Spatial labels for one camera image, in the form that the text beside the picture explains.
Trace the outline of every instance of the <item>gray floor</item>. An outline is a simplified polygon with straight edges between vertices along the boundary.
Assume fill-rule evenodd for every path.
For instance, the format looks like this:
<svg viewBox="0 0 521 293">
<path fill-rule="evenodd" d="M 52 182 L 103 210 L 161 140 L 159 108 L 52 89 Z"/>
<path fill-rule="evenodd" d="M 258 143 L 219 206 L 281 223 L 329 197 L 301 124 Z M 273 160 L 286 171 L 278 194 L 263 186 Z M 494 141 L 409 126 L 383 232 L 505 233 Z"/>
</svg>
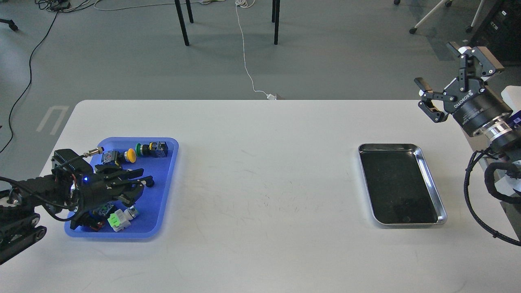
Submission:
<svg viewBox="0 0 521 293">
<path fill-rule="evenodd" d="M 104 0 L 99 7 L 152 2 L 167 1 Z M 455 1 L 415 35 L 409 34 L 409 28 L 437 2 L 403 0 L 395 6 L 392 0 L 281 0 L 280 39 L 275 46 L 271 0 L 257 0 L 252 8 L 239 10 L 247 67 L 257 89 L 287 100 L 416 99 L 415 77 L 423 76 L 441 90 L 457 74 L 458 63 L 445 43 L 464 45 L 472 37 L 464 29 L 479 3 Z M 492 3 L 488 0 L 486 7 Z M 38 176 L 67 118 L 82 100 L 265 99 L 253 92 L 243 67 L 233 0 L 192 4 L 192 9 L 195 23 L 187 23 L 189 47 L 183 44 L 173 5 L 121 11 L 90 7 L 58 15 L 34 55 L 33 84 L 14 110 L 15 138 L 0 154 L 0 176 Z M 183 11 L 188 20 L 184 6 Z M 54 14 L 38 10 L 33 1 L 9 0 L 0 2 L 0 17 L 13 19 L 20 28 L 12 32 L 7 25 L 0 26 L 1 148 L 10 136 L 9 110 L 29 81 L 29 55 Z M 519 67 L 509 67 L 490 84 L 500 92 L 506 85 L 521 85 L 520 76 Z M 106 106 L 117 113 L 117 104 Z M 58 108 L 42 124 L 53 106 Z M 59 109 L 64 109 L 64 120 L 55 124 Z"/>
</svg>

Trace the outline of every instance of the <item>metal tray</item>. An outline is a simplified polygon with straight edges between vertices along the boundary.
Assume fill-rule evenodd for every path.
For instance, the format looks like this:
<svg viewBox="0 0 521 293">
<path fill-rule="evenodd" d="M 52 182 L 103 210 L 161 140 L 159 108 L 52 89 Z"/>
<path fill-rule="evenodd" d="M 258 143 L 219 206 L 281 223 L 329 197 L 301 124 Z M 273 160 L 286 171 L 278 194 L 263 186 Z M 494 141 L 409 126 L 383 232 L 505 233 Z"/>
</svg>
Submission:
<svg viewBox="0 0 521 293">
<path fill-rule="evenodd" d="M 378 223 L 396 228 L 445 223 L 445 208 L 418 146 L 368 143 L 358 154 Z"/>
</svg>

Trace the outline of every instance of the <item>robotic arm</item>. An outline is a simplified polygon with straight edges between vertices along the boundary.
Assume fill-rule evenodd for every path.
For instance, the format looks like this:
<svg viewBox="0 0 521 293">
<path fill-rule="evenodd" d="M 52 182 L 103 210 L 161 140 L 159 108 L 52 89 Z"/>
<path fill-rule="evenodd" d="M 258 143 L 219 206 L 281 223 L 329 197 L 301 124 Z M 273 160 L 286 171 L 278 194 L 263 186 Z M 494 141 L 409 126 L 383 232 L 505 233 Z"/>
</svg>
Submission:
<svg viewBox="0 0 521 293">
<path fill-rule="evenodd" d="M 143 176 L 143 169 L 124 170 L 118 165 L 96 165 L 95 171 L 83 158 L 101 154 L 103 148 L 78 155 L 73 150 L 54 152 L 50 175 L 15 181 L 0 177 L 12 188 L 0 191 L 0 264 L 41 240 L 47 231 L 37 226 L 40 215 L 34 212 L 42 206 L 58 221 L 70 221 L 70 228 L 99 225 L 89 211 L 109 201 L 121 201 L 127 207 L 143 194 L 144 186 L 154 184 L 152 176 Z M 69 218 L 56 214 L 63 209 L 74 211 Z"/>
<path fill-rule="evenodd" d="M 468 198 L 470 172 L 483 157 L 499 162 L 491 163 L 485 170 L 487 191 L 495 198 L 510 204 L 521 204 L 521 197 L 507 196 L 497 191 L 494 172 L 506 171 L 510 185 L 521 195 L 521 132 L 511 127 L 512 109 L 487 85 L 487 79 L 504 70 L 501 63 L 486 47 L 458 47 L 448 43 L 447 47 L 460 60 L 460 68 L 455 77 L 442 92 L 435 92 L 423 78 L 414 81 L 420 88 L 421 101 L 418 106 L 435 123 L 444 122 L 452 114 L 456 122 L 470 137 L 485 135 L 489 142 L 486 150 L 475 152 L 465 174 L 464 193 L 467 206 L 480 226 L 493 235 L 514 245 L 521 242 L 507 237 L 485 224 L 474 212 Z M 444 111 L 437 109 L 433 100 L 443 102 Z"/>
</svg>

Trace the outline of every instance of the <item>black cable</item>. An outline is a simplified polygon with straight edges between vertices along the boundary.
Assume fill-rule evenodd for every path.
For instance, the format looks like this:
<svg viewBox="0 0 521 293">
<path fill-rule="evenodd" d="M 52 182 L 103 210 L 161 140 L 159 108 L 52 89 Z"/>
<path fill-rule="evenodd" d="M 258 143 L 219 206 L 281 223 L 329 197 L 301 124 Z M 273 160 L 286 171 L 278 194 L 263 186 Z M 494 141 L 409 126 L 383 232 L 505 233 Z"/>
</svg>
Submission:
<svg viewBox="0 0 521 293">
<path fill-rule="evenodd" d="M 79 159 L 84 158 L 84 157 L 86 157 L 86 156 L 85 156 L 85 155 L 79 155 L 79 156 L 77 156 L 77 157 L 74 157 L 74 158 L 72 158 L 72 159 L 70 159 L 70 160 L 68 160 L 68 161 L 65 161 L 65 162 L 63 162 L 63 163 L 57 165 L 57 166 L 54 167 L 53 169 L 61 168 L 61 167 L 65 166 L 65 165 L 67 165 L 67 164 L 69 164 L 69 163 L 71 163 L 71 162 L 73 162 L 73 161 L 79 160 Z"/>
<path fill-rule="evenodd" d="M 74 213 L 72 216 L 70 216 L 68 218 L 60 218 L 56 214 L 53 214 L 53 211 L 51 211 L 51 209 L 49 209 L 49 207 L 47 205 L 44 204 L 43 208 L 46 210 L 46 212 L 47 212 L 47 214 L 49 214 L 49 216 L 51 216 L 53 219 L 60 221 L 60 222 L 70 221 L 70 220 L 72 220 L 72 218 L 74 218 L 74 216 L 76 216 L 76 213 Z"/>
<path fill-rule="evenodd" d="M 23 97 L 23 95 L 27 92 L 27 89 L 31 86 L 32 84 L 32 67 L 31 67 L 31 61 L 32 61 L 32 56 L 34 55 L 34 51 L 36 51 L 36 49 L 40 46 L 40 44 L 43 43 L 43 41 L 45 40 L 45 38 L 47 38 L 47 36 L 49 35 L 49 32 L 51 31 L 51 28 L 53 27 L 53 24 L 54 22 L 56 21 L 56 17 L 58 16 L 58 13 L 55 14 L 54 16 L 54 19 L 53 19 L 53 22 L 51 22 L 51 25 L 49 26 L 49 29 L 47 30 L 47 33 L 45 34 L 45 36 L 43 37 L 43 39 L 38 43 L 38 45 L 36 45 L 36 47 L 34 47 L 33 51 L 31 52 L 31 56 L 29 57 L 29 84 L 27 85 L 26 89 L 23 90 L 22 94 L 20 95 L 20 97 L 18 97 L 18 99 L 15 101 L 15 103 L 13 104 L 13 106 L 11 107 L 11 111 L 9 111 L 9 119 L 8 119 L 8 123 L 9 123 L 9 131 L 11 131 L 11 138 L 9 139 L 9 141 L 7 142 L 7 144 L 2 148 L 2 150 L 0 151 L 0 153 L 2 153 L 5 148 L 11 143 L 11 140 L 13 140 L 13 136 L 14 136 L 14 132 L 13 132 L 13 126 L 11 125 L 11 115 L 13 114 L 13 110 L 16 106 L 16 104 L 18 103 L 18 101 Z"/>
<path fill-rule="evenodd" d="M 478 222 L 478 224 L 483 228 L 485 229 L 488 233 L 492 234 L 492 236 L 494 238 L 499 238 L 505 242 L 508 242 L 510 244 L 513 244 L 513 245 L 517 245 L 517 246 L 521 246 L 521 241 L 518 241 L 516 239 L 513 239 L 513 238 L 510 238 L 502 233 L 500 233 L 499 231 L 497 230 L 494 230 L 492 229 L 489 225 L 487 225 L 485 222 L 483 222 L 483 220 L 481 220 L 478 215 L 476 214 L 476 212 L 474 211 L 474 209 L 472 208 L 472 205 L 470 203 L 470 197 L 468 195 L 468 186 L 470 185 L 470 172 L 472 172 L 472 169 L 474 168 L 474 166 L 476 166 L 476 164 L 479 162 L 479 160 L 481 158 L 483 158 L 485 155 L 486 156 L 490 156 L 489 155 L 489 150 L 490 148 L 484 150 L 484 151 L 475 151 L 472 156 L 470 156 L 470 161 L 468 162 L 468 166 L 467 168 L 465 169 L 465 180 L 464 180 L 464 183 L 463 183 L 463 195 L 465 196 L 465 202 L 467 203 L 467 207 L 468 207 L 468 210 L 470 211 L 472 217 L 474 218 L 474 220 L 476 220 L 476 222 Z"/>
</svg>

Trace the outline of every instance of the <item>office chair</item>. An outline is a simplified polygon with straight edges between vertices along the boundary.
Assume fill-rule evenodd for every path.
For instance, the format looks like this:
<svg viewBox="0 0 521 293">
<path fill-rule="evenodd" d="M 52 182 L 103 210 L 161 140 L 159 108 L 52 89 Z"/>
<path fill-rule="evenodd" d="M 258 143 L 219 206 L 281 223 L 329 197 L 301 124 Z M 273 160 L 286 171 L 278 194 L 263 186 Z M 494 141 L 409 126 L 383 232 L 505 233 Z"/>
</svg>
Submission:
<svg viewBox="0 0 521 293">
<path fill-rule="evenodd" d="M 0 18 L 0 22 L 7 23 L 9 25 L 9 28 L 12 29 L 13 31 L 18 30 L 18 27 L 16 26 L 15 22 L 12 19 L 7 20 L 7 19 Z"/>
<path fill-rule="evenodd" d="M 472 32 L 472 29 L 474 28 L 474 25 L 476 24 L 476 21 L 478 20 L 478 15 L 481 12 L 481 10 L 483 9 L 484 2 L 485 2 L 485 0 L 481 0 L 481 2 L 479 2 L 478 10 L 476 11 L 476 14 L 474 15 L 474 19 L 472 20 L 472 23 L 470 24 L 470 26 L 465 28 L 465 32 L 467 32 L 467 33 Z M 398 5 L 399 3 L 400 3 L 400 0 L 394 0 L 395 5 Z M 445 7 L 451 7 L 452 0 L 441 0 L 433 9 L 431 9 L 431 11 L 429 11 L 429 13 L 427 13 L 416 25 L 414 25 L 409 30 L 409 33 L 414 34 L 416 32 L 416 30 L 418 29 L 418 27 L 420 26 L 420 24 L 422 24 L 432 13 L 434 13 L 434 11 L 436 11 L 442 5 L 445 5 Z"/>
</svg>

